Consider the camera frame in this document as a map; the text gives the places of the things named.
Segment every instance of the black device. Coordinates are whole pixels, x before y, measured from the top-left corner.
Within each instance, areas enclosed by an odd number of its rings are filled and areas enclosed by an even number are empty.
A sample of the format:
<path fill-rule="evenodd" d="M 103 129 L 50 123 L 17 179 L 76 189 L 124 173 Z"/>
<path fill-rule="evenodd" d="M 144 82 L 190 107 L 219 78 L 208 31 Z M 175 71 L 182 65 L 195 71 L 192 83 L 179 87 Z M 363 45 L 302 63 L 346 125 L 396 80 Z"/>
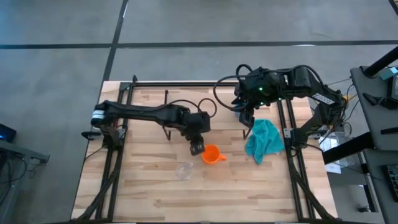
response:
<path fill-rule="evenodd" d="M 398 202 L 398 164 L 382 166 L 382 169 L 387 177 L 387 184 L 390 187 L 392 197 Z"/>
<path fill-rule="evenodd" d="M 161 126 L 175 128 L 187 141 L 190 141 L 191 155 L 205 150 L 201 133 L 210 131 L 210 116 L 207 112 L 191 113 L 185 106 L 167 104 L 156 107 L 123 105 L 104 101 L 95 106 L 91 125 L 99 128 L 104 136 L 104 145 L 120 146 L 120 134 L 114 128 L 119 118 L 154 121 Z"/>
<path fill-rule="evenodd" d="M 16 130 L 0 124 L 0 141 L 12 142 L 16 134 Z"/>
<path fill-rule="evenodd" d="M 398 104 L 398 77 L 393 75 L 388 79 L 387 97 Z"/>
<path fill-rule="evenodd" d="M 292 147 L 306 147 L 308 136 L 320 127 L 341 122 L 346 100 L 339 90 L 335 91 L 324 85 L 312 68 L 306 65 L 281 70 L 269 70 L 262 67 L 251 70 L 248 65 L 240 65 L 240 67 L 249 68 L 250 73 L 241 76 L 238 75 L 239 69 L 237 69 L 236 77 L 239 83 L 234 91 L 236 99 L 231 102 L 235 107 L 227 106 L 227 108 L 240 112 L 239 121 L 247 127 L 251 128 L 254 125 L 254 109 L 259 109 L 263 105 L 270 106 L 271 103 L 284 99 L 291 100 L 293 97 L 310 97 L 319 104 L 311 119 L 301 128 L 291 130 Z"/>

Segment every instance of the table leg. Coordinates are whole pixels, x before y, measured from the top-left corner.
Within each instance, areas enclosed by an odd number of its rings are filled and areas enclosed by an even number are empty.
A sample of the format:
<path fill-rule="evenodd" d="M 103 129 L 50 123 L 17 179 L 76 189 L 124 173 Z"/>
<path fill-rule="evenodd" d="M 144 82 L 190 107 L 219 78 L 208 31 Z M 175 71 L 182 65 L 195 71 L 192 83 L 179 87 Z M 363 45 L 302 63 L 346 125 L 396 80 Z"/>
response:
<path fill-rule="evenodd" d="M 373 148 L 373 139 L 370 132 L 362 134 L 352 140 L 341 144 L 333 149 L 322 153 L 325 164 L 335 162 L 352 154 L 361 152 L 364 149 Z"/>

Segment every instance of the gray desk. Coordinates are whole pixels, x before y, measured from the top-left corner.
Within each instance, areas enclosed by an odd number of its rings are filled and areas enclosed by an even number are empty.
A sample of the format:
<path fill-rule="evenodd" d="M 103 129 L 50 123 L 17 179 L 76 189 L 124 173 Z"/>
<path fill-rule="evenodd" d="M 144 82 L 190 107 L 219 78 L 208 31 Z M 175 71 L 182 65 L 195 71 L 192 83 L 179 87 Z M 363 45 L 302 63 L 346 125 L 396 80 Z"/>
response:
<path fill-rule="evenodd" d="M 0 141 L 0 151 L 9 153 L 9 156 L 11 157 L 18 155 L 21 158 L 16 159 L 17 162 L 12 168 L 14 170 L 14 175 L 11 179 L 24 177 L 26 170 L 28 169 L 27 166 L 29 165 L 31 159 L 37 159 L 40 161 L 40 163 L 45 164 L 50 158 L 50 156 L 47 154 L 42 154 L 24 147 L 19 147 L 6 141 Z M 0 173 L 0 182 L 8 181 L 8 177 L 6 177 L 6 175 L 7 174 L 5 172 Z M 0 194 L 3 194 L 0 195 L 0 200 L 5 197 L 3 203 L 0 205 L 0 223 L 11 223 L 11 213 L 14 209 L 19 189 L 21 188 L 21 181 L 22 178 L 12 181 L 10 185 L 3 184 L 0 186 Z"/>
<path fill-rule="evenodd" d="M 381 212 L 384 217 L 385 223 L 397 223 L 398 222 L 398 202 L 395 202 L 392 198 L 391 191 L 387 182 L 385 181 L 384 174 L 382 173 L 381 166 L 398 164 L 398 152 L 397 151 L 380 151 L 375 149 L 365 149 L 363 154 L 366 159 L 366 165 L 369 170 L 369 174 L 372 177 L 381 179 L 374 179 L 373 186 L 374 191 L 379 200 Z"/>
<path fill-rule="evenodd" d="M 363 96 L 363 93 L 379 97 L 386 96 L 387 81 L 381 80 L 379 77 L 368 78 L 360 68 L 352 68 L 350 72 L 369 127 L 369 132 L 324 152 L 323 160 L 325 164 L 329 164 L 363 151 L 370 175 L 377 178 L 372 178 L 372 183 L 384 221 L 388 224 L 397 223 L 398 202 L 395 202 L 392 198 L 381 166 L 398 164 L 398 134 L 382 135 L 380 130 L 398 127 L 398 110 L 389 110 L 380 105 L 372 106 Z M 375 201 L 370 188 L 371 186 L 367 184 L 364 189 L 369 206 L 373 208 Z"/>
<path fill-rule="evenodd" d="M 382 129 L 398 127 L 398 110 L 389 110 L 379 105 L 372 106 L 362 95 L 369 93 L 372 96 L 386 96 L 387 81 L 381 80 L 379 77 L 365 77 L 360 68 L 351 69 L 351 78 L 358 93 L 374 146 L 378 150 L 398 151 L 398 135 L 380 134 Z"/>

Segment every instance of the black cable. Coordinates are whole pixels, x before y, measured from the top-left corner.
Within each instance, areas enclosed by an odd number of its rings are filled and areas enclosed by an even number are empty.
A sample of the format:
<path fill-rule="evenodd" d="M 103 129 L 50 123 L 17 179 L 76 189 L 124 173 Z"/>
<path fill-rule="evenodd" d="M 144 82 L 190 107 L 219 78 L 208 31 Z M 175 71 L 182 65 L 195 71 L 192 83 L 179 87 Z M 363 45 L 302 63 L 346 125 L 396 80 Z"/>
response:
<path fill-rule="evenodd" d="M 216 102 L 214 102 L 214 100 L 212 100 L 212 99 L 210 99 L 210 98 L 203 98 L 203 99 L 201 99 L 201 100 L 199 101 L 198 107 L 200 108 L 200 104 L 203 103 L 205 100 L 208 100 L 208 101 L 210 101 L 210 102 L 212 102 L 212 103 L 214 104 L 214 109 L 215 109 L 215 110 L 214 110 L 213 115 L 210 116 L 210 118 L 216 116 L 216 114 L 217 114 L 217 105 L 216 105 Z"/>
<path fill-rule="evenodd" d="M 348 89 L 347 89 L 346 98 L 345 98 L 345 102 L 346 102 L 346 103 L 345 103 L 345 105 L 344 105 L 344 110 L 343 110 L 342 115 L 341 115 L 341 121 L 344 121 L 344 119 L 346 118 L 346 110 L 348 109 L 348 106 L 349 106 L 348 93 L 349 93 L 349 91 L 350 91 L 350 89 L 351 89 L 352 86 L 354 86 L 354 85 L 351 84 L 351 85 L 348 87 Z"/>
<path fill-rule="evenodd" d="M 253 69 L 251 69 L 251 67 L 249 65 L 246 64 L 241 64 L 239 65 L 236 70 L 235 70 L 235 75 L 236 75 L 236 79 L 239 81 L 240 84 L 242 84 L 242 79 L 241 77 L 239 77 L 239 71 L 241 70 L 241 68 L 247 68 L 249 70 L 249 72 L 253 72 Z"/>
<path fill-rule="evenodd" d="M 380 180 L 380 181 L 384 181 L 384 180 L 382 180 L 382 179 L 380 179 L 380 178 L 377 178 L 377 177 L 374 177 L 374 176 L 372 176 L 372 175 L 370 175 L 370 174 L 364 174 L 364 173 L 361 172 L 361 171 L 358 171 L 358 170 L 354 170 L 354 169 L 352 169 L 352 168 L 349 168 L 348 166 L 344 166 L 344 165 L 338 164 L 338 163 L 336 163 L 336 162 L 333 162 L 333 163 L 336 164 L 336 165 L 339 165 L 339 166 L 341 166 L 341 167 L 347 168 L 347 169 L 349 169 L 349 170 L 355 171 L 355 172 L 357 172 L 357 173 L 359 173 L 359 174 L 367 175 L 367 176 L 369 176 L 369 177 L 371 177 L 371 178 L 373 178 L 373 179 Z"/>
<path fill-rule="evenodd" d="M 34 164 L 33 168 L 31 168 L 30 170 L 27 170 L 27 172 L 30 172 L 29 174 L 29 178 L 33 179 L 36 175 L 36 168 L 38 168 L 39 166 L 45 166 L 46 164 L 44 163 L 38 163 L 38 164 Z"/>
<path fill-rule="evenodd" d="M 5 183 L 8 183 L 8 182 L 14 182 L 14 181 L 16 181 L 16 180 L 19 180 L 19 179 L 23 178 L 23 176 L 26 174 L 26 171 L 27 171 L 27 164 L 26 164 L 25 160 L 23 160 L 23 158 L 20 158 L 20 157 L 18 157 L 18 156 L 16 156 L 16 158 L 20 159 L 20 160 L 24 163 L 24 165 L 25 165 L 25 166 L 24 166 L 24 173 L 23 173 L 20 177 L 18 177 L 18 178 L 15 178 L 15 179 L 12 179 L 12 180 L 9 180 L 9 181 L 0 182 L 0 184 L 5 184 Z"/>
<path fill-rule="evenodd" d="M 345 82 L 345 81 L 350 80 L 350 79 L 351 78 L 346 78 L 344 80 L 340 80 L 340 81 L 337 81 L 337 82 L 334 82 L 334 83 L 326 84 L 326 86 L 330 86 L 330 85 L 334 85 L 334 84 L 337 84 L 337 83 Z"/>
<path fill-rule="evenodd" d="M 306 144 L 307 146 L 313 147 L 314 149 L 318 149 L 319 151 L 323 152 L 323 150 L 317 146 L 311 145 L 311 144 Z"/>
<path fill-rule="evenodd" d="M 223 102 L 218 98 L 218 96 L 217 96 L 216 88 L 217 88 L 217 86 L 218 86 L 222 81 L 227 80 L 227 79 L 230 79 L 230 78 L 237 78 L 237 77 L 246 78 L 246 77 L 256 77 L 256 76 L 260 76 L 260 75 L 258 75 L 258 74 L 257 74 L 257 75 L 230 75 L 230 76 L 226 76 L 226 77 L 224 77 L 224 78 L 218 80 L 218 81 L 215 83 L 215 85 L 213 86 L 213 94 L 214 94 L 214 97 L 216 98 L 216 101 L 217 101 L 219 104 L 221 104 L 222 106 L 224 106 L 225 108 L 230 109 L 231 111 L 236 111 L 236 110 L 240 110 L 240 109 L 245 108 L 246 105 L 244 105 L 244 106 L 239 106 L 239 107 L 232 107 L 232 106 L 228 106 L 228 105 L 226 105 L 225 103 L 223 103 Z"/>
<path fill-rule="evenodd" d="M 326 138 L 332 133 L 333 131 L 332 130 L 328 130 L 328 133 L 325 135 L 325 137 L 323 137 L 323 139 L 322 139 L 322 141 L 319 143 L 319 145 L 321 145 L 325 140 L 326 140 Z"/>
<path fill-rule="evenodd" d="M 353 133 L 353 127 L 349 122 L 343 122 L 342 125 L 348 124 L 349 126 L 349 135 L 351 135 Z"/>
<path fill-rule="evenodd" d="M 97 152 L 99 152 L 101 149 L 104 149 L 106 146 L 102 146 L 101 148 L 97 149 L 95 152 L 91 153 L 90 155 L 85 157 L 85 161 L 92 155 L 96 154 Z"/>
<path fill-rule="evenodd" d="M 321 152 L 323 152 L 323 150 L 321 149 L 321 148 L 319 148 L 319 147 L 316 147 L 316 146 L 314 146 L 314 145 L 311 145 L 311 144 L 306 144 L 307 146 L 310 146 L 310 147 L 313 147 L 313 148 L 315 148 L 315 149 L 318 149 L 318 150 L 320 150 Z M 293 149 L 296 153 L 294 154 L 294 155 L 292 155 L 292 157 L 295 157 L 295 156 L 297 156 L 297 149 Z"/>
<path fill-rule="evenodd" d="M 7 160 L 7 166 L 8 166 L 8 189 L 6 191 L 6 193 L 4 194 L 4 196 L 2 197 L 2 199 L 0 200 L 0 207 L 1 205 L 4 203 L 4 201 L 6 200 L 8 193 L 11 190 L 11 178 L 12 178 L 12 174 L 11 174 L 11 165 L 10 162 Z"/>
<path fill-rule="evenodd" d="M 344 122 L 351 118 L 351 116 L 353 115 L 354 109 L 355 109 L 356 105 L 358 105 L 358 103 L 359 103 L 359 100 L 356 102 L 356 104 L 354 105 L 353 109 L 351 110 L 351 113 L 349 114 L 348 118 L 344 120 Z"/>

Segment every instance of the wire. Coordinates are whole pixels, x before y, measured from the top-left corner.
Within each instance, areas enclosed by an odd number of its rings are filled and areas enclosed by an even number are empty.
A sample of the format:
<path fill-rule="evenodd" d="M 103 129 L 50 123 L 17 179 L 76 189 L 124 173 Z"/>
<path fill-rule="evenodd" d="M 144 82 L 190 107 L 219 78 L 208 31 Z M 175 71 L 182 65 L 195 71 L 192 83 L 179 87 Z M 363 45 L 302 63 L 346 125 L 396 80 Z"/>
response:
<path fill-rule="evenodd" d="M 330 86 L 330 85 L 334 85 L 334 84 L 337 84 L 337 83 L 345 82 L 345 81 L 350 80 L 350 79 L 351 78 L 346 78 L 344 80 L 340 80 L 340 81 L 337 81 L 337 82 L 334 82 L 334 83 L 326 84 L 326 86 Z"/>
<path fill-rule="evenodd" d="M 325 140 L 326 140 L 326 138 L 332 133 L 333 131 L 332 130 L 328 130 L 328 133 L 326 133 L 326 135 L 325 135 L 325 137 L 323 137 L 323 139 L 322 139 L 322 141 L 319 143 L 319 145 L 321 145 Z"/>
<path fill-rule="evenodd" d="M 348 118 L 344 120 L 344 122 L 351 118 L 351 116 L 353 115 L 354 109 L 355 109 L 356 105 L 358 105 L 358 103 L 359 103 L 359 100 L 356 102 L 356 104 L 354 105 L 353 109 L 351 110 L 351 113 L 349 114 Z"/>
<path fill-rule="evenodd" d="M 29 174 L 30 179 L 33 179 L 35 177 L 36 168 L 38 168 L 39 166 L 45 166 L 45 164 L 43 164 L 43 163 L 34 164 L 33 168 L 31 168 L 30 170 L 27 170 L 27 172 L 30 172 L 30 174 Z"/>
<path fill-rule="evenodd" d="M 370 174 L 365 174 L 365 173 L 363 173 L 363 172 L 361 172 L 361 171 L 358 171 L 358 170 L 349 168 L 348 166 L 344 166 L 344 165 L 338 164 L 337 162 L 333 162 L 333 163 L 336 164 L 336 165 L 339 165 L 339 166 L 341 166 L 341 167 L 347 168 L 347 169 L 349 169 L 349 170 L 355 171 L 355 172 L 357 172 L 357 173 L 359 173 L 359 174 L 369 176 L 369 177 L 371 177 L 371 178 L 373 178 L 373 179 L 380 180 L 380 181 L 384 181 L 384 180 L 382 180 L 382 179 L 380 179 L 380 178 L 377 178 L 377 177 L 374 177 L 374 176 L 372 176 L 372 175 L 370 175 Z"/>
<path fill-rule="evenodd" d="M 106 146 L 102 146 L 101 148 L 97 149 L 95 152 L 91 153 L 90 155 L 85 157 L 85 161 L 92 155 L 96 154 L 97 152 L 99 152 L 101 149 L 104 149 Z"/>
<path fill-rule="evenodd" d="M 27 164 L 26 164 L 25 160 L 23 160 L 23 158 L 20 158 L 20 157 L 18 157 L 18 156 L 16 156 L 16 158 L 20 159 L 20 160 L 24 163 L 24 165 L 25 165 L 25 166 L 24 166 L 24 173 L 23 173 L 20 177 L 18 177 L 18 178 L 15 178 L 15 179 L 12 179 L 12 180 L 8 180 L 8 181 L 0 182 L 0 184 L 6 184 L 6 183 L 11 183 L 11 182 L 17 181 L 17 180 L 23 178 L 23 176 L 26 174 L 26 171 L 27 171 Z"/>
<path fill-rule="evenodd" d="M 199 101 L 198 107 L 200 108 L 200 104 L 203 103 L 205 100 L 208 100 L 208 101 L 212 102 L 213 105 L 214 105 L 214 109 L 215 109 L 215 110 L 214 110 L 214 113 L 210 116 L 210 118 L 216 116 L 216 114 L 217 114 L 217 105 L 216 105 L 216 102 L 214 102 L 214 100 L 212 100 L 212 99 L 210 99 L 210 98 L 203 98 L 203 99 L 201 99 L 201 100 Z"/>
<path fill-rule="evenodd" d="M 221 104 L 222 106 L 224 106 L 225 108 L 230 109 L 231 111 L 236 111 L 236 110 L 240 110 L 240 109 L 245 108 L 246 105 L 239 106 L 239 107 L 232 107 L 232 106 L 228 106 L 228 105 L 226 105 L 225 103 L 223 103 L 223 102 L 218 98 L 218 96 L 217 96 L 216 88 L 217 88 L 217 86 L 218 86 L 222 81 L 227 80 L 227 79 L 230 79 L 230 78 L 237 78 L 237 77 L 239 77 L 239 78 L 246 78 L 246 77 L 257 77 L 257 76 L 260 76 L 260 75 L 258 75 L 258 74 L 256 74 L 256 75 L 230 75 L 230 76 L 226 76 L 226 77 L 224 77 L 224 78 L 218 80 L 218 81 L 215 83 L 215 85 L 213 86 L 213 94 L 214 94 L 214 97 L 216 98 L 216 101 L 217 101 L 219 104 Z"/>
<path fill-rule="evenodd" d="M 0 201 L 0 207 L 1 205 L 4 203 L 4 201 L 6 200 L 8 193 L 11 190 L 11 178 L 12 178 L 12 174 L 11 174 L 11 165 L 10 162 L 7 160 L 7 166 L 8 166 L 8 189 L 6 191 L 6 193 L 4 194 L 4 196 L 2 197 L 1 201 Z"/>
<path fill-rule="evenodd" d="M 235 70 L 235 76 L 236 76 L 236 79 L 239 81 L 239 83 L 242 83 L 242 79 L 241 79 L 241 77 L 239 77 L 239 71 L 240 71 L 241 68 L 243 68 L 243 67 L 247 68 L 247 69 L 249 70 L 249 72 L 253 72 L 253 69 L 251 69 L 251 67 L 250 67 L 249 65 L 246 65 L 246 64 L 241 64 L 241 65 L 239 65 L 239 66 L 236 68 L 236 70 Z"/>
<path fill-rule="evenodd" d="M 317 146 L 311 145 L 311 144 L 306 144 L 307 146 L 313 147 L 314 149 L 318 149 L 319 151 L 323 152 L 323 150 Z"/>
<path fill-rule="evenodd" d="M 353 127 L 351 126 L 351 124 L 349 122 L 342 123 L 342 125 L 345 125 L 345 124 L 348 124 L 348 126 L 349 126 L 349 134 L 348 135 L 351 135 L 353 133 Z"/>
<path fill-rule="evenodd" d="M 350 99 L 348 99 L 348 101 L 352 100 L 353 98 L 356 98 L 358 96 L 358 94 L 356 93 L 355 95 L 353 95 Z"/>
<path fill-rule="evenodd" d="M 318 150 L 320 150 L 321 152 L 323 152 L 323 150 L 321 149 L 321 148 L 319 148 L 319 147 L 316 147 L 316 146 L 314 146 L 314 145 L 311 145 L 311 144 L 306 144 L 307 146 L 310 146 L 310 147 L 313 147 L 313 148 L 315 148 L 315 149 L 318 149 Z M 297 156 L 297 151 L 298 151 L 298 149 L 293 149 L 296 153 L 294 154 L 294 155 L 292 155 L 292 157 L 295 157 L 295 156 Z"/>

